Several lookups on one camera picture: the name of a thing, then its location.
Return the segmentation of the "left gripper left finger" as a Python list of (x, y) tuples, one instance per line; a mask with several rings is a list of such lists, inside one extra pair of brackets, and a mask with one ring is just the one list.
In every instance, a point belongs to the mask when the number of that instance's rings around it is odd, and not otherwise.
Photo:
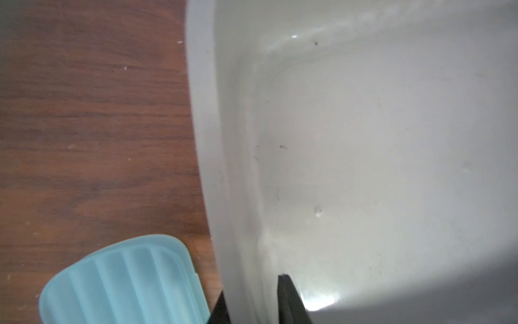
[(231, 324), (229, 311), (227, 309), (224, 291), (218, 297), (207, 324)]

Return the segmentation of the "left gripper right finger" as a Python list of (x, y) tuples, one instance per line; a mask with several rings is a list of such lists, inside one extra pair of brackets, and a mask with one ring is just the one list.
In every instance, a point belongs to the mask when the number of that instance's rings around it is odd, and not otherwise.
[(287, 274), (278, 276), (277, 300), (280, 324), (312, 324), (308, 311)]

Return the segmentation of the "teal ribbed pencil case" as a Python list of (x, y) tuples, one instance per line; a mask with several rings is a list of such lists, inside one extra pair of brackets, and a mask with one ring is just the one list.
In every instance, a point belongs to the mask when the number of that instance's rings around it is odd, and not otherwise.
[(43, 323), (207, 323), (210, 310), (185, 244), (153, 234), (91, 253), (39, 297)]

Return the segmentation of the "grey-green plastic storage box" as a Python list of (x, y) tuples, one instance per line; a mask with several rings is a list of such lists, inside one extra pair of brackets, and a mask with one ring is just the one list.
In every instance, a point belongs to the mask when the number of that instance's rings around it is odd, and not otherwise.
[(516, 1), (189, 1), (233, 323), (517, 322)]

